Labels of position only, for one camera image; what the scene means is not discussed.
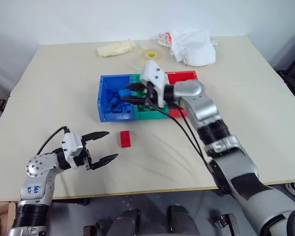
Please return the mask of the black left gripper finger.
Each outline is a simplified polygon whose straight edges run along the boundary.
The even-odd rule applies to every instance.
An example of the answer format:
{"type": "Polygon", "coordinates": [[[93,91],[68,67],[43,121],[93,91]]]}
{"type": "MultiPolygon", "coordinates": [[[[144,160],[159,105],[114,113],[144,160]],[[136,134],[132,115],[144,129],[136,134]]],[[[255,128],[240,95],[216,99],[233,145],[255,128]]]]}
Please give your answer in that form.
{"type": "Polygon", "coordinates": [[[101,139],[108,134],[110,134],[110,132],[108,132],[108,131],[99,131],[99,132],[92,132],[89,134],[85,134],[82,136],[82,142],[86,143],[88,141],[94,141],[97,139],[101,139]]]}
{"type": "Polygon", "coordinates": [[[112,154],[112,155],[108,155],[105,156],[103,158],[100,158],[99,161],[92,163],[92,159],[91,157],[88,157],[88,166],[89,169],[91,170],[96,170],[99,169],[107,164],[109,164],[111,161],[113,161],[116,157],[118,156],[118,154],[112,154]]]}

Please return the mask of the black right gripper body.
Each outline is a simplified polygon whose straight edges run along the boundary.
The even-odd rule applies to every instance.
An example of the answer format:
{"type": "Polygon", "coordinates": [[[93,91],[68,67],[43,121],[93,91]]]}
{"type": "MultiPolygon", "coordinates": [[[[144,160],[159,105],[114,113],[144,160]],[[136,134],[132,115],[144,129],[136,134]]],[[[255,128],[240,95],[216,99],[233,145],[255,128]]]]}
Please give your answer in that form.
{"type": "Polygon", "coordinates": [[[157,91],[154,88],[154,84],[152,82],[144,82],[145,85],[145,106],[146,107],[154,107],[158,102],[157,91]]]}

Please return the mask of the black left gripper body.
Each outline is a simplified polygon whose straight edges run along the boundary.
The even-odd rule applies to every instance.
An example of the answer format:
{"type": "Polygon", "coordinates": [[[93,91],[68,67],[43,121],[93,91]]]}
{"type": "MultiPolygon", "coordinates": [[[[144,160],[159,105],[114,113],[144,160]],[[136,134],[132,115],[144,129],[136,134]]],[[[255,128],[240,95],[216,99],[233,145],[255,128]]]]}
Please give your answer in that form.
{"type": "Polygon", "coordinates": [[[87,141],[89,139],[86,136],[81,137],[81,145],[79,145],[77,151],[73,154],[73,160],[77,167],[85,166],[86,170],[92,170],[93,163],[86,147],[87,141]]]}

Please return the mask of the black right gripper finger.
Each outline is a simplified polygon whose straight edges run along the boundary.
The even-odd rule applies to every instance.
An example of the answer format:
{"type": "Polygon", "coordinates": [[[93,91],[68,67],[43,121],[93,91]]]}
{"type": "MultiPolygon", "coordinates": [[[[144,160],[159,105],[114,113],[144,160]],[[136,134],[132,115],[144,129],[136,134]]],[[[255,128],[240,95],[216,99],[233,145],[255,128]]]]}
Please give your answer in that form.
{"type": "Polygon", "coordinates": [[[133,105],[146,105],[147,104],[147,101],[145,98],[136,97],[136,96],[125,96],[122,98],[122,100],[126,103],[130,103],[133,105]]]}
{"type": "Polygon", "coordinates": [[[146,88],[146,86],[142,83],[132,83],[126,85],[126,88],[132,91],[143,91],[146,88]]]}

